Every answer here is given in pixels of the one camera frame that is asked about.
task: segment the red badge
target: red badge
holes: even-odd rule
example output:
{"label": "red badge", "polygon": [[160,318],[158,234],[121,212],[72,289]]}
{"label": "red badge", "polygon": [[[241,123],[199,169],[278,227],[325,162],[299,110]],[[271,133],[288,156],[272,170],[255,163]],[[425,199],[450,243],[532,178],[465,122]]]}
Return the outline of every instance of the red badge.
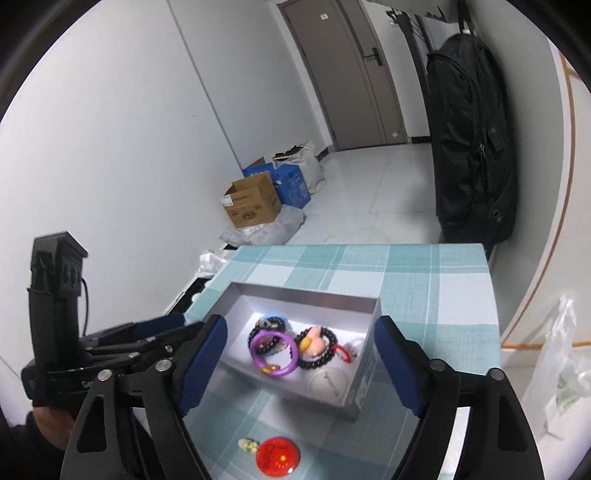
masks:
{"label": "red badge", "polygon": [[300,463],[300,451],[295,443],[275,437],[261,443],[256,451],[256,466],[267,476],[280,478],[292,473]]}

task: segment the black backpack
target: black backpack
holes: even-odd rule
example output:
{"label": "black backpack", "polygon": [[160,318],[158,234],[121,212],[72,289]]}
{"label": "black backpack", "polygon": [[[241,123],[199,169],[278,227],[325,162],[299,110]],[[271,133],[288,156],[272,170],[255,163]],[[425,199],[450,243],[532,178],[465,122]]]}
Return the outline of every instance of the black backpack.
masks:
{"label": "black backpack", "polygon": [[516,153],[501,71],[462,1],[458,9],[470,34],[448,39],[427,63],[436,212],[446,242],[480,243],[488,256],[513,231]]}

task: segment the red bracelet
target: red bracelet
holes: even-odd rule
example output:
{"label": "red bracelet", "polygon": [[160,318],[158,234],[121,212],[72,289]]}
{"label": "red bracelet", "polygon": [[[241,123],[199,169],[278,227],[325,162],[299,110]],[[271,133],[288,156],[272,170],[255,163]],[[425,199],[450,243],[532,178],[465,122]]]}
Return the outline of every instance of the red bracelet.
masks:
{"label": "red bracelet", "polygon": [[344,347],[342,347],[340,345],[335,345],[333,347],[333,350],[335,351],[337,356],[346,364],[349,364],[353,361],[353,357]]}

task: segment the cardboard box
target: cardboard box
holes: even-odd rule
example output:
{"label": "cardboard box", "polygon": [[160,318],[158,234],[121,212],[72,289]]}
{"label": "cardboard box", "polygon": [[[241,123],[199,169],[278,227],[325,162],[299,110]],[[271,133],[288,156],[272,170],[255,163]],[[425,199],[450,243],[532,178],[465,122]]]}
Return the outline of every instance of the cardboard box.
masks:
{"label": "cardboard box", "polygon": [[267,171],[267,170],[255,170],[253,167],[260,167],[266,165],[265,164],[265,157],[261,157],[258,160],[252,162],[249,166],[247,166],[246,168],[244,168],[242,170],[242,174],[244,175],[244,177],[251,177],[253,176],[255,173],[260,173],[262,171]]}
{"label": "cardboard box", "polygon": [[271,173],[275,191],[283,205],[304,208],[310,201],[310,192],[297,165],[282,165]]}
{"label": "cardboard box", "polygon": [[272,222],[281,210],[269,173],[232,182],[221,202],[237,228]]}
{"label": "cardboard box", "polygon": [[261,160],[264,162],[264,159],[260,158],[242,170],[244,176],[249,177],[258,173],[269,172],[281,203],[296,208],[304,208],[310,201],[310,192],[299,166],[283,164],[275,168],[273,163],[261,163]]}
{"label": "cardboard box", "polygon": [[[379,358],[374,346],[374,323],[381,315],[378,298],[234,282],[205,318],[213,314],[223,316],[228,324],[222,365],[261,388],[274,390],[315,410],[338,413],[351,420],[357,418]],[[284,377],[271,378],[255,366],[248,349],[249,333],[257,320],[269,314],[284,316],[288,329],[295,334],[318,325],[331,329],[340,345],[362,342],[358,356],[349,364],[334,357],[322,369],[297,368]],[[281,366],[289,364],[290,359],[289,349],[267,356],[269,363]],[[323,385],[322,372],[330,372],[333,382]]]}

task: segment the floor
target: floor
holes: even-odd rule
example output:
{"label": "floor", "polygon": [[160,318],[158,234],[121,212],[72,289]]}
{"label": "floor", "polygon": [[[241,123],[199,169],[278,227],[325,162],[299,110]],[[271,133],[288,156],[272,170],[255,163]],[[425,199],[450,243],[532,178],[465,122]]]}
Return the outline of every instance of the floor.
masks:
{"label": "floor", "polygon": [[336,152],[321,165],[326,184],[290,245],[437,243],[430,144]]}

